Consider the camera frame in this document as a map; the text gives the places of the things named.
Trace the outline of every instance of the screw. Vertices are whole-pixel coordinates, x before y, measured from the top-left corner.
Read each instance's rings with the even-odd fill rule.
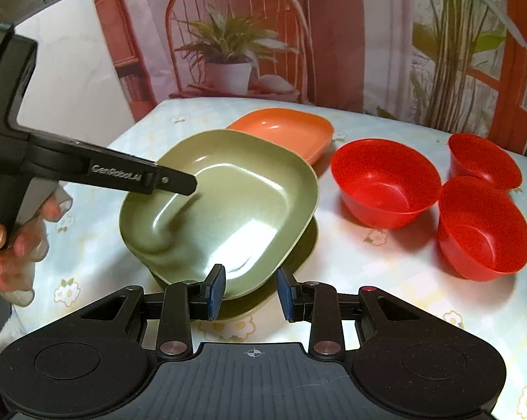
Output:
[[[314,350],[321,355],[335,355],[341,346],[335,341],[319,341],[314,345]]]
[[[188,350],[188,346],[181,341],[166,341],[161,344],[160,349],[166,355],[180,355]]]

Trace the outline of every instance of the red bowl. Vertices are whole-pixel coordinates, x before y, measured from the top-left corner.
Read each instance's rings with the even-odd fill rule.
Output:
[[[331,168],[349,211],[377,229],[410,223],[440,194],[435,166],[418,151],[392,140],[349,142],[337,150]]]
[[[510,191],[522,184],[522,172],[512,157],[498,145],[474,134],[453,134],[450,174],[487,180],[495,188]]]
[[[439,209],[440,249],[464,278],[490,281],[527,264],[527,222],[504,191],[479,178],[451,178]]]

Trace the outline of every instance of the gray ribbed surface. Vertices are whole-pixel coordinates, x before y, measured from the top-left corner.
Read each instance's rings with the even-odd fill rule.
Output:
[[[248,352],[256,349],[258,357]],[[26,420],[17,414],[13,420]],[[149,387],[98,420],[398,420],[365,398],[340,364],[298,344],[206,344],[163,364]]]

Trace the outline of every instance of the wooden cabinet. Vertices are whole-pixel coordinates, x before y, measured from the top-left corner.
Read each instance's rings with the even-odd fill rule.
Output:
[[[147,69],[125,0],[94,0],[100,25],[133,118],[139,121],[156,106]]]

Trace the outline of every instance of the floral tablecloth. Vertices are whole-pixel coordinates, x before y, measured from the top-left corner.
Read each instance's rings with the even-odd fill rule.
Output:
[[[299,105],[250,99],[173,99],[120,136],[111,148],[157,160],[191,134],[226,127],[250,111]],[[342,208],[329,171],[335,148],[351,140],[378,137],[411,146],[428,157],[447,178],[448,134],[377,117],[315,107],[311,111],[335,127],[331,150],[315,166],[320,200],[315,250],[297,272],[298,280],[320,280],[344,293],[374,285],[447,320],[493,344],[506,361],[506,385],[494,415],[499,420],[527,419],[527,267],[516,276],[488,283],[459,279],[441,259],[433,240],[437,208],[397,231],[374,230],[354,223]],[[527,219],[527,158],[513,155],[524,184],[512,193]],[[159,290],[147,269],[127,250],[119,232],[119,212],[125,193],[70,184],[73,209],[49,225],[51,250],[36,268],[36,298],[17,308],[32,331],[127,285]],[[193,339],[201,341],[283,342],[309,339],[310,324],[288,324],[274,296],[245,317],[194,324]],[[352,322],[344,324],[347,348],[358,347]],[[145,347],[154,347],[156,323]]]

